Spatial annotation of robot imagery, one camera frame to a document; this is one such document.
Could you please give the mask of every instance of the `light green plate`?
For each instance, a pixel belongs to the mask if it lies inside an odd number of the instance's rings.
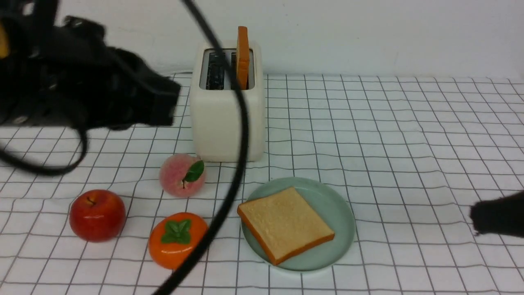
[[[277,268],[308,272],[329,267],[346,254],[355,237],[355,218],[349,204],[340,194],[317,181],[286,177],[261,185],[246,201],[267,197],[292,186],[335,231],[335,238],[282,262]],[[242,232],[251,249],[265,262],[270,263],[266,253],[244,223]]]

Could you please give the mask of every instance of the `bread slice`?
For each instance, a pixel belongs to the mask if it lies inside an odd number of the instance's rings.
[[[294,187],[242,203],[237,213],[275,266],[335,237]]]
[[[249,38],[247,27],[238,27],[236,40],[236,78],[241,90],[247,88],[247,76],[249,73]]]

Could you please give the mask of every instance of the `toy fruit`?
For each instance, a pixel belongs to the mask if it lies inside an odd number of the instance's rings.
[[[205,175],[204,161],[200,158],[176,154],[160,168],[160,185],[170,195],[190,197],[204,186]]]
[[[117,236],[126,220],[126,207],[113,192],[94,189],[80,195],[71,205],[69,224],[83,240],[103,242]]]
[[[204,219],[193,213],[181,212],[166,217],[149,236],[149,254],[156,264],[177,269],[207,230]]]

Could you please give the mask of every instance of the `apple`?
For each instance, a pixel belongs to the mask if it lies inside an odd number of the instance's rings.
[[[81,239],[104,242],[116,237],[126,221],[126,207],[113,192],[94,189],[80,195],[71,205],[69,225]]]
[[[160,168],[160,186],[176,197],[190,197],[205,183],[204,162],[197,156],[175,154],[166,159]]]

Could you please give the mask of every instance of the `orange persimmon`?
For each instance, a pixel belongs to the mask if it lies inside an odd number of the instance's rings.
[[[177,269],[207,230],[208,224],[196,214],[173,214],[162,220],[151,232],[149,254],[156,264],[171,270]]]

